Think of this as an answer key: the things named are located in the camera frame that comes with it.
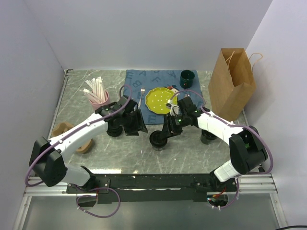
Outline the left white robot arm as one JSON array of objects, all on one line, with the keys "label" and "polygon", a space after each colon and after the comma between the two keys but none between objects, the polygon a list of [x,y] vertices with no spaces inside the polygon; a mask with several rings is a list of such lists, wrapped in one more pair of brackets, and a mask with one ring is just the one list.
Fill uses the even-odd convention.
[{"label": "left white robot arm", "polygon": [[72,166],[66,161],[82,145],[106,132],[118,137],[137,136],[147,132],[138,103],[123,95],[118,102],[99,107],[86,120],[51,139],[36,140],[29,161],[34,171],[48,187],[66,182],[77,185],[89,193],[95,187],[96,176],[84,166]]}]

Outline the dark transparent coffee cup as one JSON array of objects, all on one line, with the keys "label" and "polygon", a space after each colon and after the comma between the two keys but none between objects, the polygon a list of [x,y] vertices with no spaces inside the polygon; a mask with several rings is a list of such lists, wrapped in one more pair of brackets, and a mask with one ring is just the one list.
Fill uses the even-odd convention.
[{"label": "dark transparent coffee cup", "polygon": [[154,149],[155,151],[162,151],[162,150],[165,149],[165,146],[153,146],[153,149]]}]

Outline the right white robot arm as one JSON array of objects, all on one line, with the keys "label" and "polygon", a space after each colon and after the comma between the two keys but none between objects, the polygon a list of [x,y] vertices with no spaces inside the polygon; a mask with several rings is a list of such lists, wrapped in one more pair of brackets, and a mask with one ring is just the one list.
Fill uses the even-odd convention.
[{"label": "right white robot arm", "polygon": [[162,130],[150,135],[150,143],[153,148],[162,149],[169,138],[180,135],[186,126],[194,126],[224,141],[229,146],[230,160],[211,172],[213,190],[221,191],[227,180],[251,173],[267,160],[269,151],[255,128],[235,125],[204,107],[197,108],[190,97],[179,100],[177,105],[180,113],[166,114]]}]

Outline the black coffee cup lid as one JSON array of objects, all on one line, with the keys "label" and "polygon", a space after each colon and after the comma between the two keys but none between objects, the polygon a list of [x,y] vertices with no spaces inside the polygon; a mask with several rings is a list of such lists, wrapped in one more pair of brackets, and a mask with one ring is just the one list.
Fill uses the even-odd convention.
[{"label": "black coffee cup lid", "polygon": [[167,139],[161,137],[162,131],[156,130],[151,133],[149,141],[155,148],[163,148],[167,144]]}]

